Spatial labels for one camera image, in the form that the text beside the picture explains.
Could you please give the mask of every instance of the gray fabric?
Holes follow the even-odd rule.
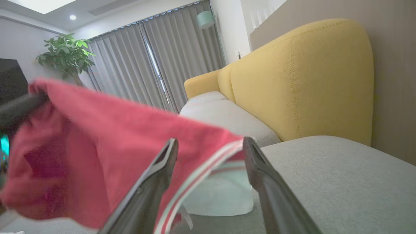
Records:
[[[143,21],[170,102],[179,112],[186,103],[185,80],[225,63],[214,27],[201,30],[196,16],[210,10],[202,1]]]
[[[170,110],[138,24],[92,39],[92,74],[105,93]]]
[[[329,136],[262,151],[324,234],[415,233],[415,166]]]

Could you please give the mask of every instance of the skylight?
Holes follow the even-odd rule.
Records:
[[[75,0],[8,0],[42,14],[49,13]]]

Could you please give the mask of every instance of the yellow sofa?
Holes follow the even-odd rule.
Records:
[[[184,85],[189,99],[220,91],[282,141],[330,135],[371,143],[373,54],[352,20],[301,26]]]

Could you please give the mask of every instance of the curtain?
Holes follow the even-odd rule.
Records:
[[[89,50],[97,90],[171,110],[138,23],[93,38]]]
[[[196,16],[206,10],[210,10],[209,1],[202,1],[143,21],[175,112],[187,101],[185,80],[225,65],[215,27],[201,30],[198,26]]]

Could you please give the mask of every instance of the floor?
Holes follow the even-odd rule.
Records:
[[[265,234],[257,192],[253,191],[254,208],[246,215],[233,217],[206,217],[191,215],[193,229],[186,224],[176,226],[171,234]],[[20,217],[13,211],[0,216],[1,232],[20,232],[25,234],[96,234],[96,230],[87,229],[70,219],[34,221]]]

